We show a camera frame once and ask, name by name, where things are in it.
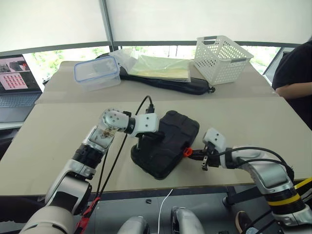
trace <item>laptop screen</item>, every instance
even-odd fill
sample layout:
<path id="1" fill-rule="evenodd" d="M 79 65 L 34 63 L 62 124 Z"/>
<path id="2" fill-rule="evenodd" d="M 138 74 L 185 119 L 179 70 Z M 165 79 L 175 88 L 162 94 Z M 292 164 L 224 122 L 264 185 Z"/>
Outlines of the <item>laptop screen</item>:
<path id="1" fill-rule="evenodd" d="M 0 57 L 0 94 L 41 91 L 23 55 Z"/>

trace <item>yellow stripe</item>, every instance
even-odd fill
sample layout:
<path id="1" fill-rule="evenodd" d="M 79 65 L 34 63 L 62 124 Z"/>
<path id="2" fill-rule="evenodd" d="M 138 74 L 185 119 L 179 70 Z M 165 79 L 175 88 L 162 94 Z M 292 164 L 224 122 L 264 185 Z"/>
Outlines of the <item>yellow stripe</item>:
<path id="1" fill-rule="evenodd" d="M 291 198 L 287 198 L 285 200 L 281 200 L 281 201 L 268 201 L 268 204 L 270 206 L 282 206 L 282 205 L 286 205 L 289 203 L 292 203 L 294 201 L 297 201 L 300 199 L 299 194 L 296 194 L 295 196 L 291 197 Z"/>
<path id="2" fill-rule="evenodd" d="M 295 189 L 299 189 L 300 187 L 302 187 L 303 185 L 310 183 L 312 181 L 312 177 L 311 178 L 307 178 L 304 181 L 300 182 L 299 184 L 296 184 L 294 186 Z"/>

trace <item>red clip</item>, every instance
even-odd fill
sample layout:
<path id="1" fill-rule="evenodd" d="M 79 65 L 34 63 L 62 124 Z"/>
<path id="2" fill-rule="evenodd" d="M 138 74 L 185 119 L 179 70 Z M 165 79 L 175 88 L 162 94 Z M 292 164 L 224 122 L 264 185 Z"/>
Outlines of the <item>red clip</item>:
<path id="1" fill-rule="evenodd" d="M 81 231 L 80 231 L 81 234 L 86 230 L 89 220 L 90 220 L 90 217 L 86 217 L 86 215 L 88 215 L 91 212 L 92 208 L 97 204 L 99 200 L 100 200 L 100 197 L 96 197 L 93 200 L 93 202 L 90 204 L 88 209 L 83 213 L 81 220 L 77 223 L 76 228 L 81 228 Z"/>
<path id="2" fill-rule="evenodd" d="M 183 157 L 189 157 L 193 153 L 193 150 L 191 147 L 185 148 L 183 151 Z"/>

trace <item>white cable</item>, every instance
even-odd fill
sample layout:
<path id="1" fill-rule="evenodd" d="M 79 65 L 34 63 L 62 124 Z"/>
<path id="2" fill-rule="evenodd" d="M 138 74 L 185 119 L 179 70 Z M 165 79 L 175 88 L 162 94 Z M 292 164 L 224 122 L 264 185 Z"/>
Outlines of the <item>white cable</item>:
<path id="1" fill-rule="evenodd" d="M 158 216 L 158 231 L 156 234 L 159 234 L 159 229 L 160 229 L 160 214 L 161 214 L 161 208 L 162 208 L 162 204 L 164 204 L 164 201 L 167 199 L 167 197 L 170 196 L 171 192 L 173 191 L 173 189 L 170 190 L 170 192 L 168 193 L 168 195 L 163 199 L 161 205 L 160 205 L 160 210 L 159 210 L 159 216 Z"/>

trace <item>laptop keyboard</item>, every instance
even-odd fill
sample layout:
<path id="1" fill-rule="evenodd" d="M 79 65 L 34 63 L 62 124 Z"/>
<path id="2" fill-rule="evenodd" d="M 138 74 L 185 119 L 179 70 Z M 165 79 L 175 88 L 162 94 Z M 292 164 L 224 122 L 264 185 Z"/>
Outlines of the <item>laptop keyboard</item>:
<path id="1" fill-rule="evenodd" d="M 39 96 L 40 94 L 0 96 L 0 108 L 31 106 L 35 103 Z"/>

